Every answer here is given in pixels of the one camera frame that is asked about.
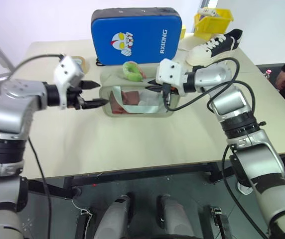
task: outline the table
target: table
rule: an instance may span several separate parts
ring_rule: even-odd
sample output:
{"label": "table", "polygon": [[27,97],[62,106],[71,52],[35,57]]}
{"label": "table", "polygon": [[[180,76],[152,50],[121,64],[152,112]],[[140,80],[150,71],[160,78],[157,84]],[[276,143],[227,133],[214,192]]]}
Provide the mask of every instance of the table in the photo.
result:
{"label": "table", "polygon": [[[187,35],[179,48],[191,49],[204,40]],[[100,82],[96,53],[91,40],[34,42],[26,58],[44,53],[80,55],[89,63],[84,80]],[[175,61],[185,64],[187,52],[178,50]],[[238,80],[252,87],[256,95],[258,121],[264,127],[279,154],[285,154],[285,100],[265,79],[258,68],[241,49],[234,55],[241,68]],[[235,67],[228,63],[233,72]],[[57,59],[39,59],[24,66],[15,77],[53,83],[53,70]],[[84,91],[89,100],[97,98],[99,89]],[[244,89],[250,101],[250,94]],[[183,104],[197,95],[181,98]],[[30,137],[38,153],[45,177],[86,175],[119,170],[189,165],[221,160],[226,136],[216,117],[206,108],[207,97],[167,118],[110,118],[102,109],[76,111],[48,108],[37,112]],[[29,146],[24,154],[23,176],[40,178]]]}

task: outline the silver robot arm segment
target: silver robot arm segment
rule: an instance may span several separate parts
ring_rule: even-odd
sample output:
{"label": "silver robot arm segment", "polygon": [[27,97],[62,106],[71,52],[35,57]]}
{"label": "silver robot arm segment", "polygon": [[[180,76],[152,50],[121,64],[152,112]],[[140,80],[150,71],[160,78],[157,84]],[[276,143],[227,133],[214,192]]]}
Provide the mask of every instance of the silver robot arm segment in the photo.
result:
{"label": "silver robot arm segment", "polygon": [[0,239],[22,239],[23,230],[17,212],[27,203],[28,181],[20,176],[23,153],[33,114],[47,106],[61,109],[91,109],[108,101],[86,101],[82,90],[100,86],[82,81],[84,73],[69,56],[65,56],[54,71],[55,85],[45,82],[11,80],[0,91]]}
{"label": "silver robot arm segment", "polygon": [[[175,87],[185,96],[196,91],[204,93],[231,79],[231,70],[224,62],[184,72],[178,63],[164,59],[157,70],[156,82],[163,89]],[[210,97],[224,87],[211,91]],[[260,129],[263,124],[257,123],[246,97],[234,84],[214,98],[211,109],[233,151],[230,160],[238,180],[254,189],[270,238],[285,238],[285,170],[266,132]]]}

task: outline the blue pencil case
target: blue pencil case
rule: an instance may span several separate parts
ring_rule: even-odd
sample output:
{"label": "blue pencil case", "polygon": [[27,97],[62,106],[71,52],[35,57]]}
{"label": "blue pencil case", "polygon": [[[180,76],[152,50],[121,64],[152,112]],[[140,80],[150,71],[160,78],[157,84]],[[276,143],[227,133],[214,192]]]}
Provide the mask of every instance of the blue pencil case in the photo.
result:
{"label": "blue pencil case", "polygon": [[94,11],[91,31],[104,65],[160,62],[176,54],[181,18],[169,7],[102,9]]}

